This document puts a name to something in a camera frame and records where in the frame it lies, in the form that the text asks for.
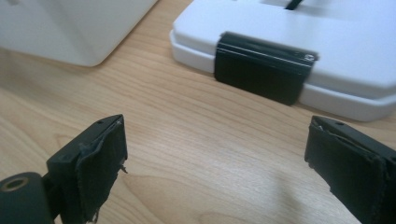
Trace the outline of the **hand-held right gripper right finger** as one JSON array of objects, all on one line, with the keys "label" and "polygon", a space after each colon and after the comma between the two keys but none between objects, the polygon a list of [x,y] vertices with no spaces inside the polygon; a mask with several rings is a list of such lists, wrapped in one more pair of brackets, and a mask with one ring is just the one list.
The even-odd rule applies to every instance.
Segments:
[{"label": "hand-held right gripper right finger", "polygon": [[396,224],[396,150],[341,121],[314,116],[304,160],[362,224]]}]

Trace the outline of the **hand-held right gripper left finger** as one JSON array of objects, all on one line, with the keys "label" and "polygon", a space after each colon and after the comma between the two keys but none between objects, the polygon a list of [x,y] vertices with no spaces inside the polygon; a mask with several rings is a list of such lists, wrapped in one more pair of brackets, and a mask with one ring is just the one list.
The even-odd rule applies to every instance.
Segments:
[{"label": "hand-held right gripper left finger", "polygon": [[63,224],[95,222],[127,158],[124,117],[97,120],[47,160],[51,214]]}]

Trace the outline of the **white box with black latch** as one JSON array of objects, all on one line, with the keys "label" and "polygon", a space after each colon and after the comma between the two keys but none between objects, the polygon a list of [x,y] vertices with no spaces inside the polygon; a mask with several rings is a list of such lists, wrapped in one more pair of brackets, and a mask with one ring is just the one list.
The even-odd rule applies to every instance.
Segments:
[{"label": "white box with black latch", "polygon": [[396,112],[396,0],[192,0],[170,40],[177,61],[284,105]]}]

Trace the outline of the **white container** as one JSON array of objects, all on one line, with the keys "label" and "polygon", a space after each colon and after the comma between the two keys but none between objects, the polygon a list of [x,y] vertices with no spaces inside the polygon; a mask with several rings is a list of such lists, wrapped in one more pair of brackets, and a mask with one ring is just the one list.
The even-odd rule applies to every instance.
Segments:
[{"label": "white container", "polygon": [[158,0],[0,0],[0,48],[96,66]]}]

